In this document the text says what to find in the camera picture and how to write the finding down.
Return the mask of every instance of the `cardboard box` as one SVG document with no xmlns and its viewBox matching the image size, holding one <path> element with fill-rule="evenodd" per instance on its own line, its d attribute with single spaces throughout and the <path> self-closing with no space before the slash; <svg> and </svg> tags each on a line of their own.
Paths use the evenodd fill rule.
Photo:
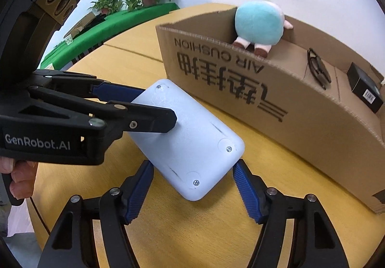
<svg viewBox="0 0 385 268">
<path fill-rule="evenodd" d="M 375 212 L 385 211 L 385 109 L 374 114 L 352 93 L 352 62 L 377 85 L 383 77 L 326 33 L 286 17 L 267 59 L 231 45 L 236 8 L 157 27 L 167 76 L 188 93 L 273 138 L 329 175 Z M 323 59 L 323 90 L 307 67 L 307 49 Z"/>
<path fill-rule="evenodd" d="M 86 25 L 88 25 L 94 18 L 95 14 L 93 12 L 88 13 L 86 16 L 84 16 L 80 21 L 78 21 L 75 26 L 71 28 L 70 31 L 68 31 L 63 38 L 71 35 L 72 38 L 75 38 Z"/>
<path fill-rule="evenodd" d="M 355 63 L 351 64 L 347 75 L 352 92 L 359 97 L 373 113 L 377 113 L 384 102 L 376 83 Z"/>
</svg>

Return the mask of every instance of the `sunglasses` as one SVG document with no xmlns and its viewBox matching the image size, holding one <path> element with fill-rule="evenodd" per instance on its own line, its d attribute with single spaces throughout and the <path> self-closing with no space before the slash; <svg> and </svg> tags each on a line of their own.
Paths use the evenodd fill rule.
<svg viewBox="0 0 385 268">
<path fill-rule="evenodd" d="M 322 62 L 322 59 L 312 48 L 308 49 L 308 66 L 315 80 L 317 80 L 320 86 L 326 90 L 328 85 L 332 83 L 332 80 L 328 70 Z"/>
</svg>

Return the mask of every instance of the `barcode label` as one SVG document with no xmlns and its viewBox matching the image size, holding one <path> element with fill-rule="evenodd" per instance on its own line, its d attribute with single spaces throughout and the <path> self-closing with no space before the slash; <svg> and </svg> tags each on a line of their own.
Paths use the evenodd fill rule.
<svg viewBox="0 0 385 268">
<path fill-rule="evenodd" d="M 365 98 L 365 100 L 367 100 L 370 104 L 372 104 L 374 102 L 374 100 L 376 99 L 376 97 L 373 95 L 373 93 L 371 93 L 368 89 L 366 89 L 365 93 L 363 94 L 363 97 Z"/>
</svg>

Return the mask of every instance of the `floor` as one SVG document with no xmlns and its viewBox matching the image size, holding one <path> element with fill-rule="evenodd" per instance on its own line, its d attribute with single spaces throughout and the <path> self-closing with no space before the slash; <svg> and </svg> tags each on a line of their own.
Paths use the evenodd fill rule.
<svg viewBox="0 0 385 268">
<path fill-rule="evenodd" d="M 20 206 L 12 206 L 8 218 L 8 236 L 23 232 L 33 232 L 26 201 Z"/>
</svg>

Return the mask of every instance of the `wooden table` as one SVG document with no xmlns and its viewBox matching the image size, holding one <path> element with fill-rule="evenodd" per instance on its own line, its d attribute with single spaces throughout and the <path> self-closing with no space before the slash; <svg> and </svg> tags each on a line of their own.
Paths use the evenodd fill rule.
<svg viewBox="0 0 385 268">
<path fill-rule="evenodd" d="M 195 15 L 230 10 L 234 7 L 234 5 L 229 4 L 210 3 L 182 8 L 122 32 L 104 44 L 162 61 L 155 30 L 156 25 L 174 23 Z"/>
<path fill-rule="evenodd" d="M 140 26 L 153 30 L 147 23 Z M 152 32 L 143 30 L 143 33 L 153 37 Z M 143 44 L 143 49 L 136 45 L 132 51 L 130 46 L 126 48 L 101 46 L 71 70 L 143 88 L 166 77 L 163 64 L 156 60 L 157 41 L 150 39 Z M 304 197 L 307 193 L 318 196 L 340 237 L 351 268 L 361 268 L 368 261 L 385 234 L 384 214 L 374 214 L 324 174 L 256 130 L 208 104 L 203 105 L 244 140 L 243 159 L 267 186 L 290 196 Z M 52 229 L 72 195 L 100 196 L 120 186 L 144 159 L 124 134 L 108 149 L 105 162 L 100 166 L 40 164 L 33 199 L 43 221 Z M 43 245 L 47 235 L 37 217 L 33 217 L 32 222 Z M 102 268 L 108 267 L 100 225 L 97 221 L 94 224 L 99 261 Z M 261 226 L 248 217 L 230 173 L 203 199 L 190 202 L 155 170 L 141 213 L 126 228 L 142 268 L 245 268 Z M 292 232 L 293 222 L 288 221 L 279 267 L 287 267 Z"/>
</svg>

